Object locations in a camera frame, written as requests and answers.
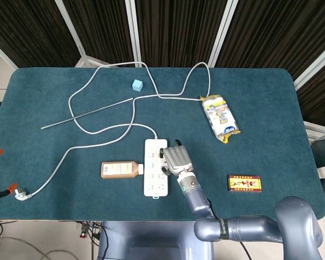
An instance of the brown bottle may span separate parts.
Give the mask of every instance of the brown bottle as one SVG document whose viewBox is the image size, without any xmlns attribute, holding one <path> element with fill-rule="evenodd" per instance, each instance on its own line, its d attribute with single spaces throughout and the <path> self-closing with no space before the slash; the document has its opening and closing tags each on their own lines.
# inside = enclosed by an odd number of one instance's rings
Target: brown bottle
<svg viewBox="0 0 325 260">
<path fill-rule="evenodd" d="M 143 174 L 143 164 L 134 161 L 105 161 L 101 165 L 103 179 L 135 178 Z"/>
</svg>

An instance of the white power strip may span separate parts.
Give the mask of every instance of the white power strip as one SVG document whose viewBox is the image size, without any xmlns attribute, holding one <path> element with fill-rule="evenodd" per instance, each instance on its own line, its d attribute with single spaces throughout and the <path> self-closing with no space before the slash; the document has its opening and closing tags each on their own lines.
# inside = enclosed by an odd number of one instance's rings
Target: white power strip
<svg viewBox="0 0 325 260">
<path fill-rule="evenodd" d="M 168 194 L 167 176 L 161 170 L 166 166 L 160 158 L 160 149 L 167 147 L 166 139 L 147 139 L 145 142 L 144 195 L 158 199 Z"/>
</svg>

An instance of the small box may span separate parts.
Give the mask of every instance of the small box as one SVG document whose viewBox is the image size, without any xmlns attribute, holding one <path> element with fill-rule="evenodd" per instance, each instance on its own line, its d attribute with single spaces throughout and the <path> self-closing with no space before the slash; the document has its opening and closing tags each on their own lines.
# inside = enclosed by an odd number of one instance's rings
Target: small box
<svg viewBox="0 0 325 260">
<path fill-rule="evenodd" d="M 143 82 L 140 80 L 135 80 L 134 83 L 132 83 L 132 89 L 136 91 L 141 91 L 143 87 Z"/>
<path fill-rule="evenodd" d="M 229 191 L 261 192 L 260 176 L 230 175 L 227 177 Z"/>
</svg>

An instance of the table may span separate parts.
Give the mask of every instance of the table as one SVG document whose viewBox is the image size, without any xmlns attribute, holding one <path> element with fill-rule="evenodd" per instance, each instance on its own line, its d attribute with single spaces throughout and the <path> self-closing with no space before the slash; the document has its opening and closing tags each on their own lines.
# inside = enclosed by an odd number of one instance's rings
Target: table
<svg viewBox="0 0 325 260">
<path fill-rule="evenodd" d="M 42 126 L 70 117 L 69 96 L 91 77 L 92 68 L 23 68 L 14 72 L 0 108 L 0 190 L 13 182 L 34 192 L 51 175 L 71 146 L 110 141 L 125 128 L 87 135 L 73 122 L 50 129 Z M 150 69 L 161 93 L 180 92 L 188 68 Z M 142 91 L 132 82 L 141 80 Z M 151 126 L 158 137 L 187 148 L 194 172 L 219 217 L 267 215 L 285 196 L 311 203 L 317 218 L 325 202 L 289 73 L 284 69 L 211 69 L 211 94 L 228 102 L 241 134 L 226 145 L 214 136 L 201 102 L 161 100 L 136 102 L 135 122 Z M 207 92 L 207 73 L 196 69 L 184 96 Z M 130 97 L 154 94 L 145 68 L 103 68 L 73 98 L 76 115 Z M 128 123 L 127 102 L 79 120 L 89 131 Z M 13 196 L 0 200 L 0 219 L 56 220 L 194 220 L 174 177 L 167 197 L 143 195 L 143 177 L 100 178 L 103 161 L 143 163 L 144 142 L 153 134 L 133 127 L 112 145 L 71 151 L 48 186 L 27 201 Z M 260 175 L 262 193 L 228 191 L 227 175 Z"/>
</svg>

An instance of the blue cube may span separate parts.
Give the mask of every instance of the blue cube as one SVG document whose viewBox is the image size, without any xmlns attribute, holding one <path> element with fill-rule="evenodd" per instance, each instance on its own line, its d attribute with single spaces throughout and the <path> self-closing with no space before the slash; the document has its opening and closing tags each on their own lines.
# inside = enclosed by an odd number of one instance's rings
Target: blue cube
<svg viewBox="0 0 325 260">
<path fill-rule="evenodd" d="M 143 87 L 143 82 L 140 80 L 135 80 L 134 83 L 132 83 L 132 89 L 136 91 L 141 91 Z"/>
</svg>

